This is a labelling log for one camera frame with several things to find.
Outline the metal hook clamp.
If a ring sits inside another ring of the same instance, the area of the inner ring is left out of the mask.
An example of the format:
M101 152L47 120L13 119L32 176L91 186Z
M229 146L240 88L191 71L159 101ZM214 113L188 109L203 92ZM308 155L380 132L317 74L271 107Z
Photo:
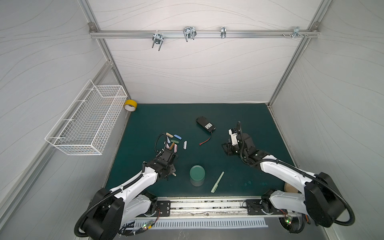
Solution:
M183 29L183 34L185 37L186 42L189 41L189 39L194 40L197 32L195 27L186 27Z

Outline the aluminium cross rail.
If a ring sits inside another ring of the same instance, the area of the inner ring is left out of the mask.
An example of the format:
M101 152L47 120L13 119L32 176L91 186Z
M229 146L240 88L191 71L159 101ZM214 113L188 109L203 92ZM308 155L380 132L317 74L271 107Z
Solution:
M260 38L284 38L282 34L290 34L293 30L229 30L225 39L260 39ZM196 30L195 39L221 39L219 30ZM309 35L309 38L317 38L321 32L300 30ZM96 31L90 33L93 39L152 39L153 34L162 34L164 39L183 39L182 30L163 31Z

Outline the black battery box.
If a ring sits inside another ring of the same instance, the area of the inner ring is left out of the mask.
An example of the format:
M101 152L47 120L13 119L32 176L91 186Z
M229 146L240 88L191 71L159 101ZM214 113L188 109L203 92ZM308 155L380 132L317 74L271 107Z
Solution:
M207 120L205 117L198 117L196 119L197 124L199 124L204 130L206 130L209 133L212 133L216 127L213 125L210 121Z

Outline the green lidded round container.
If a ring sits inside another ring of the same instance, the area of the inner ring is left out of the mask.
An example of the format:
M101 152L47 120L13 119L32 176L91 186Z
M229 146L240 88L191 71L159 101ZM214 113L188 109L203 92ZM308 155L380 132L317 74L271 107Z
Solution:
M195 165L190 169L190 182L195 187L200 187L204 184L206 171L202 166Z

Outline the cork sanding block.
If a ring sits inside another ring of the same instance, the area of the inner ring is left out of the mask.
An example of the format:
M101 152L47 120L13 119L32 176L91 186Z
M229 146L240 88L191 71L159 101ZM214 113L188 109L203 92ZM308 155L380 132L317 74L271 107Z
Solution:
M295 187L293 187L292 185L290 185L288 183L285 183L284 191L286 193L295 193L295 194L297 194L299 192L299 190L297 190Z

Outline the light green pen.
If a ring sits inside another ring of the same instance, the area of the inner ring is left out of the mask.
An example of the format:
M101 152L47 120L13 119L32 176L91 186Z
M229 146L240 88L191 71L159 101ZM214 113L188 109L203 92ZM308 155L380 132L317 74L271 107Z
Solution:
M215 193L216 192L216 190L217 190L217 188L219 186L219 183L220 183L220 181L221 181L221 179L222 179L224 174L225 174L225 172L221 172L220 176L218 177L217 181L215 182L214 186L211 189L211 193Z

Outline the metal u-bolt clamp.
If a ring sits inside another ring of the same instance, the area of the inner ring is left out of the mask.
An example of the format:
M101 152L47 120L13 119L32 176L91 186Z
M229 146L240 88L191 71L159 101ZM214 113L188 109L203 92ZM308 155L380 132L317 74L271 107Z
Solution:
M155 33L155 34L153 34L152 40L153 40L152 48L154 48L155 45L158 45L158 51L160 51L162 44L164 42L163 35L159 34L159 33Z

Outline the yellow tape roll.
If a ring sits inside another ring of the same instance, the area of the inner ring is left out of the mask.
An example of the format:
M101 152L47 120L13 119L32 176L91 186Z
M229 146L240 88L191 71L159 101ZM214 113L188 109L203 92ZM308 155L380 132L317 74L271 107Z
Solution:
M134 112L137 109L138 103L134 100L126 100L124 109L128 112Z

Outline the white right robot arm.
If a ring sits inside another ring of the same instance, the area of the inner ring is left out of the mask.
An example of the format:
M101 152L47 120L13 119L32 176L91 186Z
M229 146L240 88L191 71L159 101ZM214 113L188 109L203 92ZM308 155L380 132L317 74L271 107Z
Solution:
M241 122L229 129L229 140L222 147L226 155L238 156L243 164L272 175L297 190L295 193L268 190L257 204L264 214L272 215L279 210L287 215L292 211L325 228L333 224L351 226L355 223L352 207L331 176L324 172L314 174L301 170L258 149L252 138L243 132Z

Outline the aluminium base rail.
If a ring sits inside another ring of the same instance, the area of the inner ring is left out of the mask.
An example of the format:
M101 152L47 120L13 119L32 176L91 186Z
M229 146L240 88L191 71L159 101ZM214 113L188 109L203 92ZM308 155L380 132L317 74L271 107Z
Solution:
M158 201L171 202L169 219L250 218L246 210L246 200L260 201L261 197L158 198Z

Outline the metal bracket clamp right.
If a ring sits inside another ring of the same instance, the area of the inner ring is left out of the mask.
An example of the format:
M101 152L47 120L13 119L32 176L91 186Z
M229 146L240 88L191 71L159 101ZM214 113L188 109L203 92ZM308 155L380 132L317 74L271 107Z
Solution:
M295 38L302 38L302 39L304 39L304 38L308 38L309 37L308 34L301 33L299 27L294 28L293 31L290 34L288 34L288 35L282 34L282 36L284 38L291 38L291 39L295 39Z

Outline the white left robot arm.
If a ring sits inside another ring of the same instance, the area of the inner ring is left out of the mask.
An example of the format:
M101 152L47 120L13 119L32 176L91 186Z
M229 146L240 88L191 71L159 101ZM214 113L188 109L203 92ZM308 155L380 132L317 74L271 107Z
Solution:
M135 229L134 218L140 215L161 216L158 198L147 191L176 172L176 144L165 140L164 147L155 149L155 158L143 162L142 169L132 178L110 190L102 188L92 198L87 210L74 226L78 238L112 240L115 236L131 237L152 228L156 221L149 221Z

